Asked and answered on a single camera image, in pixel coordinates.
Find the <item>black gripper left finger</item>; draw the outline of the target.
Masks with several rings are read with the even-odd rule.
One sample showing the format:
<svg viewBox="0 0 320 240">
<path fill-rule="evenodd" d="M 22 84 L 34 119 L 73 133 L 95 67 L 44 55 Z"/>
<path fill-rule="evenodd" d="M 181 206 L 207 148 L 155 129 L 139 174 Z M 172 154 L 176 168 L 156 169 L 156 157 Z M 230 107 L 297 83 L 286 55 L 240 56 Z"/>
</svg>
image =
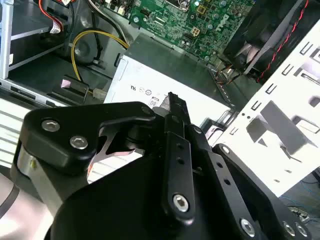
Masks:
<svg viewBox="0 0 320 240">
<path fill-rule="evenodd" d="M 14 164 L 54 216 L 78 190 L 143 157 L 178 157 L 178 100 L 43 108 L 22 124 Z"/>
</svg>

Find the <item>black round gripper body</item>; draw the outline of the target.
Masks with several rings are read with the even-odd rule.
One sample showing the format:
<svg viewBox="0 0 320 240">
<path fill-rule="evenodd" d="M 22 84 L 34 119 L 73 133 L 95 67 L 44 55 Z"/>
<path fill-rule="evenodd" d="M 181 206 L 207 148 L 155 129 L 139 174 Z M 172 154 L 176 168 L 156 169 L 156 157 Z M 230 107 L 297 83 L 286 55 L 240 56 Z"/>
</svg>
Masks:
<svg viewBox="0 0 320 240">
<path fill-rule="evenodd" d="M 148 156 L 76 191 L 58 210 L 53 240 L 239 240 L 216 195 L 195 190 L 191 161 Z"/>
</svg>

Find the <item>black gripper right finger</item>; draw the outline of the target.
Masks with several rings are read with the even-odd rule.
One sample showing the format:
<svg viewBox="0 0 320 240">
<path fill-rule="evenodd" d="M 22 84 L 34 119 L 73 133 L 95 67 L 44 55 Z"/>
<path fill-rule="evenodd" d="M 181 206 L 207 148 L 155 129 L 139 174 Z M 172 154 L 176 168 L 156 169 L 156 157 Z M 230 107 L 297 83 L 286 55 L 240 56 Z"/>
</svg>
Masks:
<svg viewBox="0 0 320 240">
<path fill-rule="evenodd" d="M 177 218 L 222 240 L 309 240 L 301 220 L 226 145 L 211 147 L 177 101 Z"/>
</svg>

